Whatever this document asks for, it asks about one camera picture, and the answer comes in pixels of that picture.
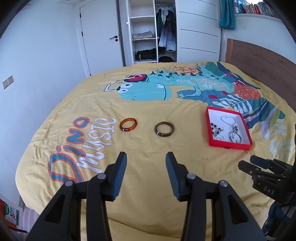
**brown ring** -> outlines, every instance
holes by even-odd
[[[157,127],[159,127],[160,125],[168,125],[169,127],[171,127],[171,131],[169,133],[161,133]],[[174,126],[172,123],[169,123],[169,122],[166,122],[166,121],[162,121],[160,123],[158,123],[155,128],[154,128],[154,131],[157,135],[159,135],[160,137],[169,137],[173,132],[174,132]]]
[[[128,121],[133,121],[134,124],[133,124],[131,127],[129,127],[129,128],[124,128],[124,127],[123,127],[123,124],[124,124],[125,122],[128,122]],[[122,131],[132,131],[133,129],[136,128],[136,126],[137,126],[137,121],[136,121],[134,118],[126,118],[126,119],[124,119],[122,122],[120,122],[120,129],[121,129]]]

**teal towel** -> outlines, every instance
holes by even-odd
[[[222,1],[222,14],[219,25],[224,29],[234,29],[233,0]]]

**necklace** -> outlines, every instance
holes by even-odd
[[[227,118],[231,118],[231,119],[234,120],[234,123],[233,123],[233,124],[229,124],[226,120],[223,120],[222,118],[226,118],[226,119],[227,119]],[[223,121],[224,123],[226,123],[226,124],[228,124],[228,125],[230,125],[230,126],[234,126],[235,123],[236,123],[235,119],[234,119],[232,116],[223,115],[223,116],[220,117],[220,119],[221,119],[221,121]]]
[[[234,123],[233,124],[229,124],[226,120],[223,120],[223,118],[227,119],[227,118],[231,118],[233,119]],[[224,123],[226,123],[227,125],[231,126],[230,132],[228,134],[228,137],[230,139],[231,142],[234,142],[235,136],[238,136],[238,140],[235,140],[236,143],[241,143],[242,142],[242,138],[241,136],[238,134],[238,130],[239,128],[237,126],[235,126],[236,124],[236,120],[235,118],[233,118],[232,116],[227,116],[227,115],[223,115],[220,117],[221,121],[223,121]]]

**silver jewelry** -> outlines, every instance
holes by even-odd
[[[216,136],[216,140],[217,140],[217,141],[224,141],[224,136],[222,136],[221,134],[218,134],[218,135]]]
[[[218,141],[224,141],[224,137],[220,134],[220,132],[224,131],[223,128],[218,127],[214,123],[211,123],[211,130],[213,137]]]
[[[223,120],[223,118],[232,118],[234,120],[234,123],[233,124],[229,124],[227,121]],[[227,116],[227,115],[223,115],[220,117],[221,121],[223,121],[224,123],[226,123],[227,125],[230,125],[231,126],[231,129],[230,129],[230,132],[228,134],[228,137],[230,139],[231,142],[234,142],[235,143],[241,143],[242,142],[242,138],[241,136],[238,134],[238,131],[239,131],[239,128],[237,126],[235,126],[236,124],[236,120],[235,118],[233,118],[232,116]]]
[[[235,140],[235,143],[241,143],[242,142],[242,138],[239,134],[237,134],[236,132],[229,132],[229,139],[231,142],[234,142],[234,138],[235,136],[238,136],[239,140]]]

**wooden headboard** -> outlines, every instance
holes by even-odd
[[[296,64],[258,45],[227,39],[226,63],[258,80],[296,112]]]

